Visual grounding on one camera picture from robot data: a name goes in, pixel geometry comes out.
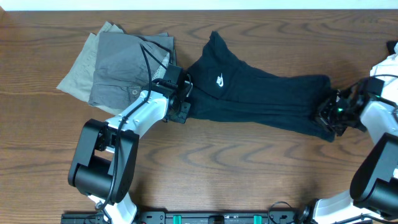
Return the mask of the black t-shirt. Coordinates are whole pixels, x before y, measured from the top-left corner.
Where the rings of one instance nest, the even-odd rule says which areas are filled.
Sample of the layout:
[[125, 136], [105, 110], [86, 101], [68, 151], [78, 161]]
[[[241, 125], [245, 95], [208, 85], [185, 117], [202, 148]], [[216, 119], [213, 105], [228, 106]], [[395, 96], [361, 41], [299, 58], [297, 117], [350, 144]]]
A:
[[335, 134], [315, 120], [333, 92], [326, 75], [278, 77], [240, 60], [213, 31], [201, 57], [188, 68], [193, 90], [189, 116], [217, 122], [254, 122], [316, 136]]

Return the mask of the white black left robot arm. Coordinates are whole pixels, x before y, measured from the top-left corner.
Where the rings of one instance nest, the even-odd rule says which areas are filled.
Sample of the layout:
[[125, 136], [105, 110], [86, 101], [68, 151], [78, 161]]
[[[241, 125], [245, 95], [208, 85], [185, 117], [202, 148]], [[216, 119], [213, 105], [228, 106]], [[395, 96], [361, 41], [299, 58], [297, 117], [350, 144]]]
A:
[[94, 213], [65, 213], [62, 223], [134, 223], [137, 207], [129, 196], [139, 140], [158, 121], [185, 123], [192, 90], [183, 68], [169, 65], [164, 77], [150, 78], [138, 99], [106, 121], [82, 128], [68, 183], [94, 201]]

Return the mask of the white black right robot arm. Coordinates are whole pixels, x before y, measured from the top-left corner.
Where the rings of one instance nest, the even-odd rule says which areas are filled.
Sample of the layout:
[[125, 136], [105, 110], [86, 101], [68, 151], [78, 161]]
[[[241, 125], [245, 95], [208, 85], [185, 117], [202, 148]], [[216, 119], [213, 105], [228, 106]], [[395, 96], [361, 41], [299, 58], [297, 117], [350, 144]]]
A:
[[397, 223], [397, 103], [382, 96], [382, 75], [337, 90], [318, 106], [317, 121], [337, 136], [367, 132], [373, 149], [349, 190], [305, 206], [297, 223]]

